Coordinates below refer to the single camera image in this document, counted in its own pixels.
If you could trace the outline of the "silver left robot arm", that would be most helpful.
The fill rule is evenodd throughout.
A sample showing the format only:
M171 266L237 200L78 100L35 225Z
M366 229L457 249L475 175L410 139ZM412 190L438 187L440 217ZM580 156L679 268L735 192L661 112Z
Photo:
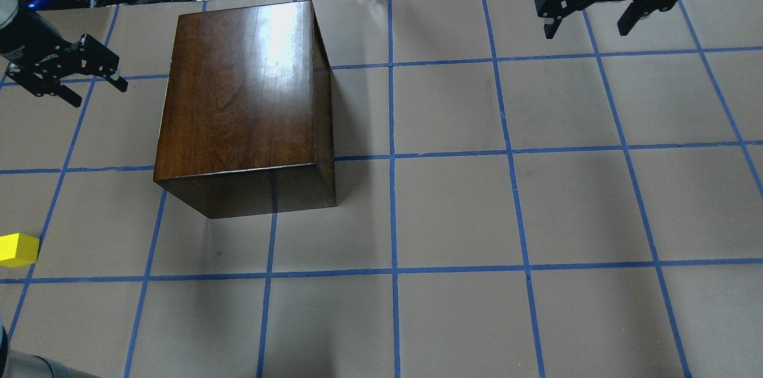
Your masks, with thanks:
M5 76L35 97L52 96L80 107L83 98L65 79L74 75L106 81L128 91L120 57L92 34L78 38L60 33L30 6L29 0L2 0L1 50Z

